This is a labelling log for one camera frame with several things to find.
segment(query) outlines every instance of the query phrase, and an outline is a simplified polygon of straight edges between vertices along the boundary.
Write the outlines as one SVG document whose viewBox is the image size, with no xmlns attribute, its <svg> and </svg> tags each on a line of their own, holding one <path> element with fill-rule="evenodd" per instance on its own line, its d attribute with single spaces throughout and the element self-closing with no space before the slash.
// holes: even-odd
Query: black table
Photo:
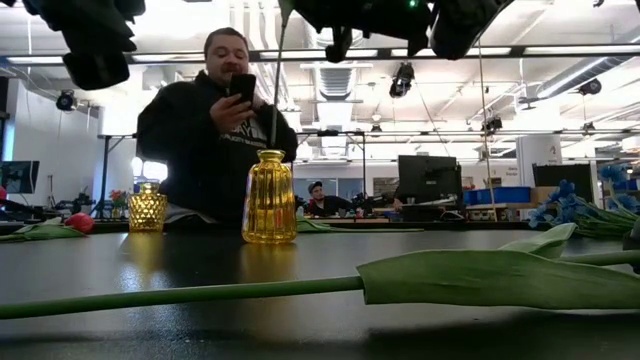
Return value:
<svg viewBox="0 0 640 360">
<path fill-rule="evenodd" d="M 239 236 L 102 234 L 0 245 L 0 303 L 356 274 L 421 249 L 497 248 L 530 231 Z M 619 250 L 575 239 L 568 253 Z M 0 321 L 0 359 L 638 359 L 635 312 L 365 306 L 362 293 L 221 301 Z"/>
</svg>

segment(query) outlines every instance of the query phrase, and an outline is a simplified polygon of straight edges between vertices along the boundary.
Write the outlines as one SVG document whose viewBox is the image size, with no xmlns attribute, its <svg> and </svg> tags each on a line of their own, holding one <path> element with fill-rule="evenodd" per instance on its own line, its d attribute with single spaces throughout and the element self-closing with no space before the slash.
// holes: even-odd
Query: man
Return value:
<svg viewBox="0 0 640 360">
<path fill-rule="evenodd" d="M 340 209 L 347 211 L 352 207 L 349 201 L 341 197 L 325 196 L 322 192 L 322 182 L 320 181 L 309 185 L 309 194 L 312 200 L 309 204 L 309 213 L 313 216 L 334 216 Z"/>
<path fill-rule="evenodd" d="M 138 150 L 167 163 L 168 178 L 160 187 L 170 203 L 167 221 L 197 216 L 240 222 L 249 169 L 259 162 L 257 151 L 270 148 L 273 105 L 228 96 L 232 75 L 249 69 L 247 40 L 239 32 L 212 32 L 204 55 L 206 72 L 162 88 L 140 114 Z M 284 162 L 293 161 L 296 134 L 280 112 L 276 121 L 274 147 L 285 152 Z"/>
</svg>

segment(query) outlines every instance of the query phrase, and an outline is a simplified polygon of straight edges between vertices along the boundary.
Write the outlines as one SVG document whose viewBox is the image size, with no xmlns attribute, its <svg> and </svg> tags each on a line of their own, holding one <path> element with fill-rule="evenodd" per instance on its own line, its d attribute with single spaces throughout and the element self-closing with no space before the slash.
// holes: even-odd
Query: smartphone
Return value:
<svg viewBox="0 0 640 360">
<path fill-rule="evenodd" d="M 238 103 L 253 102 L 253 92 L 256 89 L 256 76 L 253 74 L 238 74 L 231 76 L 229 95 L 242 94 Z"/>
</svg>

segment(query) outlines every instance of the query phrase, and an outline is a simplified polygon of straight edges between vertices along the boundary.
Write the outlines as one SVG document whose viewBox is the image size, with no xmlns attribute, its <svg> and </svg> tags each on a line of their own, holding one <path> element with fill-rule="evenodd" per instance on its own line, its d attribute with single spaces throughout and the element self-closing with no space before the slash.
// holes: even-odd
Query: glass vase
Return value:
<svg viewBox="0 0 640 360">
<path fill-rule="evenodd" d="M 280 150 L 260 150 L 258 157 L 247 179 L 242 237 L 251 243 L 291 242 L 297 235 L 291 170 Z"/>
<path fill-rule="evenodd" d="M 140 185 L 140 192 L 129 196 L 129 231 L 162 232 L 167 197 L 158 193 L 158 183 Z"/>
</svg>

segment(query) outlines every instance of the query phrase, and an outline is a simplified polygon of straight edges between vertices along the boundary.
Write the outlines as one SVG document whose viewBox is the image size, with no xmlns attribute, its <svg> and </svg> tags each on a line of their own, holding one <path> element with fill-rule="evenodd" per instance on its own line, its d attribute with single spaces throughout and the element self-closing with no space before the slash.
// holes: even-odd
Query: cap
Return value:
<svg viewBox="0 0 640 360">
<path fill-rule="evenodd" d="M 313 189 L 317 188 L 318 186 L 322 187 L 322 181 L 316 181 L 313 184 L 309 185 L 309 194 L 311 194 L 313 192 Z"/>
</svg>

